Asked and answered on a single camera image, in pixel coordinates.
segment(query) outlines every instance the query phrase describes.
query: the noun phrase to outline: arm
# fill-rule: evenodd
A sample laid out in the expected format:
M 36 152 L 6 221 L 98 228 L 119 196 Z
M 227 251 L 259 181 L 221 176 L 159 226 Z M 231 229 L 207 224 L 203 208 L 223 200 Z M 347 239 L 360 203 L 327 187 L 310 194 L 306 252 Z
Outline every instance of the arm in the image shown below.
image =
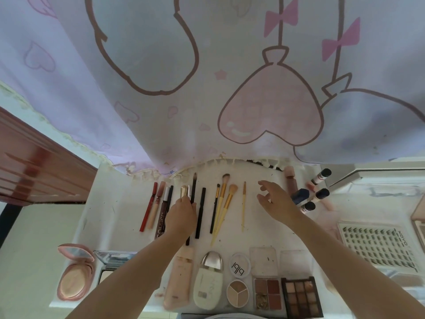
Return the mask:
M 422 304 L 301 213 L 278 184 L 258 184 L 268 191 L 266 196 L 258 194 L 260 204 L 300 237 L 357 318 L 425 318 Z
M 171 207 L 166 232 L 99 284 L 67 319 L 137 318 L 172 258 L 196 227 L 196 204 L 187 196 Z

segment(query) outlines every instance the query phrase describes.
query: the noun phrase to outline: silver cap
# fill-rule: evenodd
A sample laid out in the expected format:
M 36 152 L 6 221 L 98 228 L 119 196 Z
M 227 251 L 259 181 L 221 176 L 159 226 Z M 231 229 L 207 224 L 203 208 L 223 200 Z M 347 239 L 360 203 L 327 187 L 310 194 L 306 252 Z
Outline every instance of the silver cap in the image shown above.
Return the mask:
M 217 252 L 210 251 L 202 258 L 201 265 L 215 268 L 217 270 L 223 270 L 223 260 Z

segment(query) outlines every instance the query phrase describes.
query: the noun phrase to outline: white bottle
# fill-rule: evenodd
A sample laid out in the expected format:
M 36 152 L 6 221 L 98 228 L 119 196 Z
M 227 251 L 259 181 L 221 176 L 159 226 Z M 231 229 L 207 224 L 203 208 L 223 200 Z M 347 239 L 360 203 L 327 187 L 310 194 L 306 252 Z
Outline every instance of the white bottle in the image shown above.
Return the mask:
M 201 261 L 193 287 L 195 304 L 205 310 L 214 309 L 221 297 L 223 287 L 223 260 L 220 254 L 208 252 Z

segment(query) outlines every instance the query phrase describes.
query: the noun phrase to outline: hand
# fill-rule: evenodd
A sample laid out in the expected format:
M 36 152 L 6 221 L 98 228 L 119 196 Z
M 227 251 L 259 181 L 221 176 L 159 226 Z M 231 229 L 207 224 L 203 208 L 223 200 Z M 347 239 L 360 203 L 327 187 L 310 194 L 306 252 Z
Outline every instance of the hand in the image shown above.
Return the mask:
M 300 218 L 301 213 L 286 191 L 277 183 L 261 180 L 258 182 L 261 191 L 268 191 L 266 196 L 257 195 L 257 199 L 266 212 L 278 222 L 289 225 Z
M 186 240 L 196 229 L 196 203 L 190 205 L 188 196 L 177 199 L 165 217 L 165 230 Z

